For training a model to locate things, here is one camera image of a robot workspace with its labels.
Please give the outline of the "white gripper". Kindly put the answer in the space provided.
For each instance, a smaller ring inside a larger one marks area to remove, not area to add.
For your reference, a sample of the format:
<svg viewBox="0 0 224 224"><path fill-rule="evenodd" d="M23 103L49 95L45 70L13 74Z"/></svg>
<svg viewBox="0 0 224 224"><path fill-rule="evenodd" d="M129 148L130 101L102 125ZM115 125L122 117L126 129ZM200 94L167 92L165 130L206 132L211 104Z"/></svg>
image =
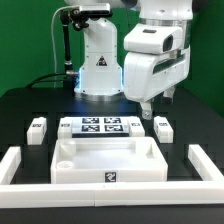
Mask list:
<svg viewBox="0 0 224 224"><path fill-rule="evenodd" d="M149 55L129 52L124 62L124 94L127 99L141 102L142 118L151 120L153 109L147 102L162 93L165 98L172 98L176 84L184 80L189 72L190 49L181 51L181 60L159 72L154 67L169 60L169 53Z"/></svg>

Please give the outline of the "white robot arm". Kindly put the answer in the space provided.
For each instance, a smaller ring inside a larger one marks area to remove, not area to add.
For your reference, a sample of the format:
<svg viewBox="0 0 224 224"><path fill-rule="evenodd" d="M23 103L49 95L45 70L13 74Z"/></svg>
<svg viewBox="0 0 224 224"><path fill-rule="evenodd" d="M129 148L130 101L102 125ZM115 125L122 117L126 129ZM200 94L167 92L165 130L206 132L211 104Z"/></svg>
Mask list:
<svg viewBox="0 0 224 224"><path fill-rule="evenodd" d="M86 96L112 95L119 86L138 102L142 117L152 117L152 100L161 94L172 99L175 85L190 67L189 25L193 15L211 0L64 0L72 7L69 19L85 38L85 61L80 68L79 92ZM127 55L123 78L116 66L116 28L107 18L114 8L137 10L141 21L124 38Z"/></svg>

